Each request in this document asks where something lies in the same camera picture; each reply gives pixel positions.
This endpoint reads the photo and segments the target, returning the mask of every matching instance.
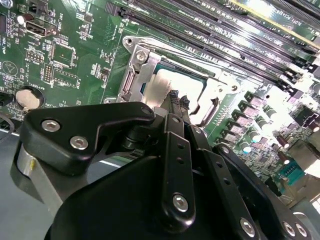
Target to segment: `integrated circuit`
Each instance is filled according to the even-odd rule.
[[[7,16],[0,13],[0,34],[7,32]]]

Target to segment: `black lever arm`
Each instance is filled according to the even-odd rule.
[[[238,189],[254,206],[263,233],[272,240],[311,240],[304,224],[225,144],[216,145],[213,152],[223,157]]]

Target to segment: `screw hole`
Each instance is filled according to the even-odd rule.
[[[221,169],[223,168],[223,166],[220,162],[217,161],[216,164],[218,165],[219,168],[221,168]]]
[[[229,182],[229,180],[228,180],[228,179],[224,178],[224,179],[223,179],[223,181],[224,181],[224,183],[225,183],[225,184],[227,184],[227,185],[231,185],[231,183]]]
[[[183,161],[183,159],[181,157],[177,157],[176,160],[178,161],[178,163],[180,164],[185,164],[185,162]]]
[[[127,40],[125,40],[125,43],[128,45],[128,46],[132,46],[132,40],[130,38],[128,38]]]
[[[183,146],[182,144],[179,143],[178,148],[182,150],[182,149],[185,149],[185,146]]]

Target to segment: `capacitor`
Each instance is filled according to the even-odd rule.
[[[287,165],[290,163],[290,160],[289,158],[287,157],[287,155],[283,152],[283,151],[278,151],[277,153],[280,161],[284,164],[284,165]]]
[[[246,141],[243,141],[242,143],[240,143],[240,148],[245,154],[248,154],[251,152],[251,147],[249,143],[247,143]]]
[[[310,123],[310,125],[308,126],[314,133],[318,132],[320,130],[320,126],[318,124],[316,124],[314,121],[312,123]]]
[[[259,127],[262,129],[262,131],[270,131],[271,126],[266,120],[262,119],[262,120],[258,121],[257,123],[258,123]]]
[[[317,83],[317,84],[313,85],[312,90],[313,90],[316,94],[320,95],[320,83]]]
[[[11,9],[14,6],[13,0],[0,0],[0,4],[7,9]]]
[[[287,149],[290,144],[287,142],[287,140],[282,136],[282,135],[279,135],[276,137],[276,140],[278,141],[278,143],[284,148],[284,149]]]
[[[270,118],[270,120],[273,121],[273,122],[276,121],[277,118],[278,118],[278,113],[272,108],[270,108],[267,111],[265,111],[265,113]]]
[[[258,143],[261,141],[261,135],[255,131],[255,130],[252,130],[250,133],[249,133],[249,137],[251,138],[252,142],[253,143]]]
[[[25,14],[19,15],[16,18],[16,21],[18,22],[18,24],[23,25],[23,24],[25,24],[26,21],[32,21],[34,19],[35,19],[35,17],[32,14],[25,13]]]
[[[294,140],[295,138],[294,138],[294,136],[292,136],[292,135],[289,135],[289,136],[287,136],[286,138],[285,138],[285,140],[290,144],[293,140]]]

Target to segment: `electrolytic capacitor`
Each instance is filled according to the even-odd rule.
[[[251,147],[250,147],[249,143],[247,143],[246,141],[240,143],[240,148],[242,149],[242,151],[245,154],[248,154],[251,152]]]
[[[26,21],[32,21],[34,19],[35,19],[35,17],[32,14],[25,13],[25,14],[19,15],[16,18],[16,21],[18,22],[18,24],[23,25],[23,24],[25,24]]]
[[[277,137],[276,137],[276,140],[278,141],[278,143],[279,143],[284,149],[287,149],[287,148],[290,146],[290,144],[287,142],[287,140],[286,140],[283,136],[281,136],[281,135],[277,136]]]
[[[283,151],[278,151],[277,155],[283,164],[287,165],[290,163],[289,158],[287,157],[287,155],[285,155]]]
[[[320,83],[315,84],[315,85],[312,87],[312,90],[313,90],[316,94],[320,95]]]
[[[276,121],[278,118],[277,112],[272,108],[265,111],[265,114],[270,118],[271,121]]]
[[[251,131],[250,133],[249,133],[249,137],[252,139],[252,142],[253,143],[258,143],[258,142],[260,142],[260,140],[261,140],[261,135],[257,132],[257,131],[255,131],[255,130],[253,130],[253,131]]]
[[[312,123],[310,123],[310,125],[308,126],[314,133],[318,132],[320,130],[320,126],[318,124],[316,124],[314,121]]]
[[[257,123],[262,131],[270,131],[270,124],[266,120],[262,119]]]

